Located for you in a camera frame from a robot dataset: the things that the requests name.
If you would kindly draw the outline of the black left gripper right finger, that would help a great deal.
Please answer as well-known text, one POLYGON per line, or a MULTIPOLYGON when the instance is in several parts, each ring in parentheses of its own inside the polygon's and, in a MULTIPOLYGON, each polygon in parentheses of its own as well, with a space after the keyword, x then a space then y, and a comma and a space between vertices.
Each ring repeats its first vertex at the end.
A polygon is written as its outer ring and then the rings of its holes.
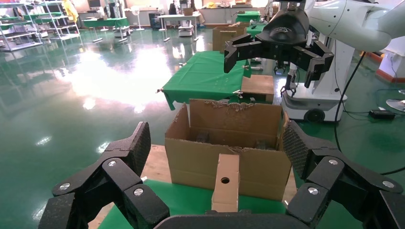
POLYGON ((303 184, 287 214, 313 229, 332 201, 340 203, 365 229, 405 226, 403 187, 348 159, 335 144, 307 135, 294 121, 283 133, 283 149, 303 184))

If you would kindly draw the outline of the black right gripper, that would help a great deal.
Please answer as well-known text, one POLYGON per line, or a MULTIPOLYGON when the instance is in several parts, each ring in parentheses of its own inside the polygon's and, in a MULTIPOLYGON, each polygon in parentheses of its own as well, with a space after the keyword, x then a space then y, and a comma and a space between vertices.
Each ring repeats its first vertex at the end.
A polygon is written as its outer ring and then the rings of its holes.
POLYGON ((305 47, 309 18, 302 9, 282 9, 256 35, 243 34, 225 42, 224 72, 229 73, 238 61, 256 57, 292 62, 305 70, 304 86, 329 71, 334 54, 322 42, 305 47))

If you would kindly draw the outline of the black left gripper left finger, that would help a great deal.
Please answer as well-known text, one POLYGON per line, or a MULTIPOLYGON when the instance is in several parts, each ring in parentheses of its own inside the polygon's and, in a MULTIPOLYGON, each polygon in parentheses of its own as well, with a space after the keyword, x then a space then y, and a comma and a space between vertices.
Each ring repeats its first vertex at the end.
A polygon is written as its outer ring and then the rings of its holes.
POLYGON ((149 124, 140 122, 130 137, 111 142, 95 163, 53 188, 39 228, 86 229, 109 203, 132 228, 156 227, 170 210, 141 179, 150 149, 149 124))

